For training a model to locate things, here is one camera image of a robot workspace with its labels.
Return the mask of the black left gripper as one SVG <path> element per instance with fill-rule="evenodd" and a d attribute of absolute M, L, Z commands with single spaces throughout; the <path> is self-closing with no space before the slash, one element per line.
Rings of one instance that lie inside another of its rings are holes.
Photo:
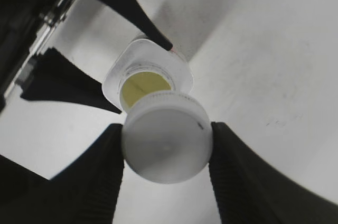
<path fill-rule="evenodd" d="M 13 82 L 43 25 L 53 25 L 74 0 L 1 0 L 1 109 Z M 22 83 L 27 101 L 80 104 L 121 114 L 102 92 L 102 84 L 84 73 L 56 48 L 30 59 L 33 66 Z"/>

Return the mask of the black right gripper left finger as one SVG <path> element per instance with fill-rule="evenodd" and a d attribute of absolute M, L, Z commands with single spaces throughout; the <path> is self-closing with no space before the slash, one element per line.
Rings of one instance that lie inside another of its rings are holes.
<path fill-rule="evenodd" d="M 123 177 L 121 124 L 46 179 L 1 156 L 1 223 L 112 223 Z"/>

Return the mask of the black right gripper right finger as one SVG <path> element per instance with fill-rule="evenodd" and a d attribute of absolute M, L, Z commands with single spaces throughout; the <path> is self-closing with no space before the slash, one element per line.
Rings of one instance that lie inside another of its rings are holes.
<path fill-rule="evenodd" d="M 221 223 L 337 223 L 337 204 L 280 173 L 212 122 L 209 174 Z"/>

